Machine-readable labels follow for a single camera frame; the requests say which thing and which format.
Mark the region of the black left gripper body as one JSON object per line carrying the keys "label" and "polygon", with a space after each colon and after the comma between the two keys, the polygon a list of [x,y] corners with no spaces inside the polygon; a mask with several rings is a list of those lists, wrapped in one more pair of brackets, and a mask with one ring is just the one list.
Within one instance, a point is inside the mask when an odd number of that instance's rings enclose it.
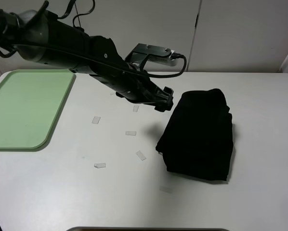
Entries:
{"label": "black left gripper body", "polygon": [[145,85],[145,105],[154,106],[159,112],[170,111],[173,107],[173,89],[164,87],[161,89],[156,84]]}

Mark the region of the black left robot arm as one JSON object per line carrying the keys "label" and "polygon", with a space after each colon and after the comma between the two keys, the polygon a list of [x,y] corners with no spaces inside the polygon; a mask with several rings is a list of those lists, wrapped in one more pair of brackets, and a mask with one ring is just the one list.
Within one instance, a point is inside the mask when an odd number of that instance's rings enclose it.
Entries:
{"label": "black left robot arm", "polygon": [[88,74],[131,103],[160,112],[172,108],[173,90],[159,88],[144,69],[148,61],[170,63],[173,51],[168,48],[139,43],[121,58],[111,39],[64,24],[45,7],[20,14],[0,9],[0,56],[15,53],[27,61]]}

